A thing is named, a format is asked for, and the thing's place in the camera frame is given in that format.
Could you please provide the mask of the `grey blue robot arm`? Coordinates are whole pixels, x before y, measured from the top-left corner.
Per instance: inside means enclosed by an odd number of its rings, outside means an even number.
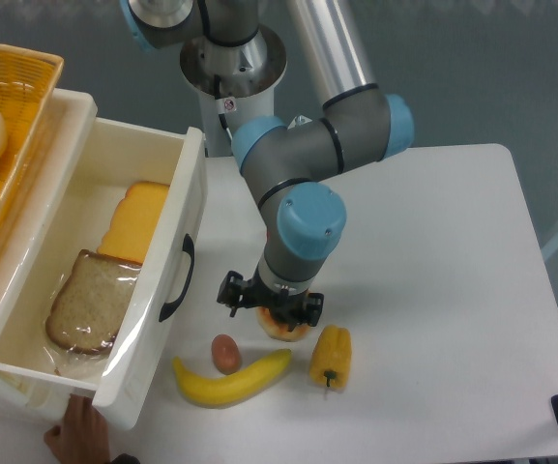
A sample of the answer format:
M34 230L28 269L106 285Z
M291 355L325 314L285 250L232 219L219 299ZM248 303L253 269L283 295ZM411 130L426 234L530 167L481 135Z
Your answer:
M218 302L260 307L287 332L313 327L324 297L310 287L346 222L326 180L409 148L414 122L405 101L383 94L345 1L288 5L323 114L287 126L274 113L286 69L280 37L254 1L125 1L132 35L148 49L182 47L180 68L196 91L211 154L238 165L266 225L250 278L230 272Z

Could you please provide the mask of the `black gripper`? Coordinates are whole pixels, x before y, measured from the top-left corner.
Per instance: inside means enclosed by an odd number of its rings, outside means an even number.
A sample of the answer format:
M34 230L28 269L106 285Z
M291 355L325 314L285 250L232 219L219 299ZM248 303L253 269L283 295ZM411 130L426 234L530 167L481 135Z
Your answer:
M273 319L287 324L293 332L301 327L316 327L323 312L323 294L304 291L292 294L286 288L271 290L255 275L245 280L236 271L229 271L223 279L217 302L229 308L234 317L239 308L266 307Z

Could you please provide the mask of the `person's hand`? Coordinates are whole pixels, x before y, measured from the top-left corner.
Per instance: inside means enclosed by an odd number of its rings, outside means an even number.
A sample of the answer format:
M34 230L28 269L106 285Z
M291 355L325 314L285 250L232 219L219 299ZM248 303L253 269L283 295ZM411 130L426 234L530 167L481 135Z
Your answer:
M44 434L59 463L109 463L108 425L85 396L72 394L62 422Z

